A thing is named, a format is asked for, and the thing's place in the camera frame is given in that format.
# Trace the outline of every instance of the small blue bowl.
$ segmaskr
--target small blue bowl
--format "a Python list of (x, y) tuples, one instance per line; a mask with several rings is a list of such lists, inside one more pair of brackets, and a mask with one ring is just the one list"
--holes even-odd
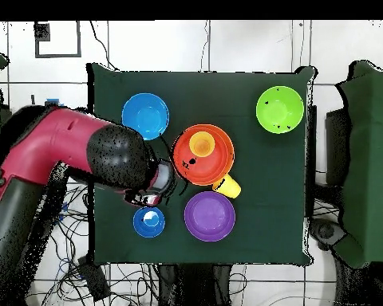
[(135, 212), (133, 227), (142, 237), (153, 238), (160, 235), (164, 229), (164, 215), (157, 208), (144, 207)]
[(156, 139), (169, 124), (168, 106), (156, 95), (136, 94), (124, 104), (122, 124), (138, 131), (144, 140)]

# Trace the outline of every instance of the green bowl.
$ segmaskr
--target green bowl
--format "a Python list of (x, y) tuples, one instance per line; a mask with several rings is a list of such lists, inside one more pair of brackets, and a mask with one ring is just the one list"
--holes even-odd
[(303, 117), (303, 102), (292, 88), (276, 86), (267, 89), (257, 102), (256, 116), (264, 129), (275, 134), (289, 132)]

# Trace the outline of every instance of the yellow cup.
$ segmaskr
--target yellow cup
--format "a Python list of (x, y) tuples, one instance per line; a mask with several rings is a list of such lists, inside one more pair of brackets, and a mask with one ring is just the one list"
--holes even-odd
[(188, 145), (194, 155), (207, 157), (213, 152), (215, 141), (214, 137), (208, 132), (198, 131), (190, 138)]
[(241, 192), (241, 186), (231, 178), (229, 174), (225, 175), (218, 182), (213, 184), (213, 190), (224, 196), (236, 198)]

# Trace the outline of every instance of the floor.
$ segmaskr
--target floor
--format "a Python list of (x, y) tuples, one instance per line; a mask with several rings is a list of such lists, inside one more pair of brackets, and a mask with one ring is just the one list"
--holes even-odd
[[(51, 41), (40, 42), (40, 54), (76, 53), (76, 22), (49, 23)], [(9, 67), (0, 72), (4, 103), (15, 112), (31, 104), (34, 95), (35, 104), (59, 99), (61, 104), (70, 107), (84, 107), (87, 102), (86, 62), (110, 63), (120, 70), (189, 72), (290, 73), (299, 66), (313, 65), (318, 70), (313, 90), (314, 104), (318, 106), (318, 182), (324, 182), (323, 172), (326, 171), (325, 115), (343, 107), (334, 84), (346, 79), (349, 64), (355, 60), (367, 59), (383, 68), (383, 21), (93, 22), (93, 26), (97, 39), (105, 48), (95, 39), (90, 22), (80, 22), (81, 57), (35, 58), (33, 23), (0, 22), (0, 53), (10, 57)], [(76, 187), (73, 182), (69, 184), (70, 190)], [(84, 212), (82, 198), (76, 198), (70, 209)], [(73, 221), (67, 217), (65, 226), (69, 227)], [(61, 258), (70, 255), (60, 226), (53, 232), (54, 241), (48, 244), (31, 288), (32, 296), (28, 298), (31, 306), (41, 306), (45, 294), (63, 273), (54, 242)], [(87, 224), (77, 222), (74, 226), (77, 229), (72, 239), (77, 257), (80, 257), (88, 247), (86, 237), (82, 236)], [(332, 306), (336, 281), (333, 258), (330, 253), (319, 250), (311, 238), (308, 246), (314, 262), (305, 268), (235, 265), (230, 281), (233, 306)], [(120, 295), (145, 293), (144, 283), (137, 283), (142, 276), (140, 268), (139, 265), (115, 264), (104, 267), (112, 290)], [(156, 279), (156, 274), (152, 273), (152, 277)], [(69, 288), (71, 291), (68, 287), (65, 289), (69, 292), (68, 298), (77, 298), (76, 291)], [(129, 297), (112, 296), (104, 303), (93, 303), (88, 298), (82, 303), (56, 299), (57, 295), (52, 295), (45, 306), (125, 306), (129, 304)], [(149, 306), (150, 292), (134, 299)]]

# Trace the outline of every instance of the green tablecloth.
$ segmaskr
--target green tablecloth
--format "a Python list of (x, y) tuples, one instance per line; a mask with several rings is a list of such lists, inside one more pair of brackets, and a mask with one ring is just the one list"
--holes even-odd
[[(124, 204), (112, 191), (96, 190), (96, 262), (309, 264), (302, 251), (306, 118), (293, 131), (273, 135), (260, 127), (255, 105), (275, 85), (292, 87), (307, 102), (312, 67), (298, 74), (115, 73), (97, 64), (92, 70), (89, 95), (93, 77), (94, 113), (102, 119), (120, 123), (124, 103), (139, 92), (151, 92), (168, 106), (170, 123), (164, 138), (170, 145), (193, 124), (222, 128), (235, 147), (231, 176), (242, 187), (241, 195), (231, 201), (235, 227), (215, 243), (194, 238), (184, 224), (188, 200), (210, 186), (190, 185), (179, 196), (184, 188), (179, 179), (168, 205), (159, 205), (166, 226), (153, 239), (142, 238), (133, 229), (135, 206)], [(157, 156), (168, 159), (160, 139), (150, 142)]]
[(359, 61), (338, 85), (352, 121), (349, 173), (343, 186), (343, 226), (335, 249), (359, 268), (383, 262), (383, 71)]

